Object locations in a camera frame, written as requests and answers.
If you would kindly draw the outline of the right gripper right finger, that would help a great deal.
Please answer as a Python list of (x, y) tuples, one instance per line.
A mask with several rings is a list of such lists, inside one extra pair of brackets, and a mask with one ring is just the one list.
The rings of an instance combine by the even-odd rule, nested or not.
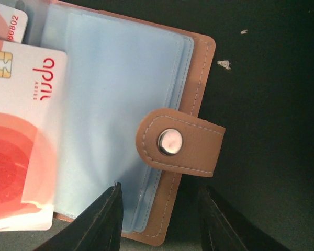
[(213, 187), (200, 187), (198, 214), (202, 250), (288, 250), (227, 202)]

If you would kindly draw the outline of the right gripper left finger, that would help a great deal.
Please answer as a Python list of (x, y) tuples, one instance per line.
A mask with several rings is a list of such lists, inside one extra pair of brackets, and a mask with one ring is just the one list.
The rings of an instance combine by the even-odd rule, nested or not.
[(36, 250), (120, 250), (123, 216), (121, 183), (118, 182)]

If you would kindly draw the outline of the red white credit card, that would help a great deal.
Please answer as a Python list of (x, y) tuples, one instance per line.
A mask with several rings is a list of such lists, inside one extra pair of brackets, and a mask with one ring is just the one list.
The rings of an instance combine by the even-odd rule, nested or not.
[(27, 22), (24, 11), (0, 3), (0, 39), (22, 43)]
[(52, 225), (66, 63), (0, 40), (0, 231)]

